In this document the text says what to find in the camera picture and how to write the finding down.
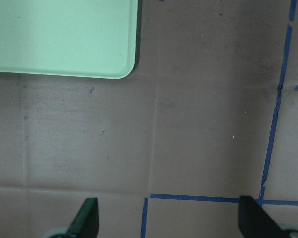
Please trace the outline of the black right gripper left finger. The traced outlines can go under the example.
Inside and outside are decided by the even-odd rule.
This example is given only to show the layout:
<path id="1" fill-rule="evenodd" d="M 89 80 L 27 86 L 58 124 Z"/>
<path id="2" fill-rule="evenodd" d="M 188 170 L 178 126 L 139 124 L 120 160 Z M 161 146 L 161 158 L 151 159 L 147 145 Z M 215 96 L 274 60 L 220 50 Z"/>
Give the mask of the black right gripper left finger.
<path id="1" fill-rule="evenodd" d="M 66 238 L 96 238 L 99 232 L 98 199 L 87 198 L 69 228 Z"/>

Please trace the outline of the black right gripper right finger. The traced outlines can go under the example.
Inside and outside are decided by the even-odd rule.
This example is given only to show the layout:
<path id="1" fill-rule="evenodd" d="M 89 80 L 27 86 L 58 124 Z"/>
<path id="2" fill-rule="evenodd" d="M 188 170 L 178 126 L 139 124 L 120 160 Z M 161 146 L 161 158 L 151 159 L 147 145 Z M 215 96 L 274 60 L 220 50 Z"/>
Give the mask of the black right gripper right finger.
<path id="1" fill-rule="evenodd" d="M 251 196 L 239 198 L 238 228 L 244 238 L 298 238 L 298 230 L 282 229 Z"/>

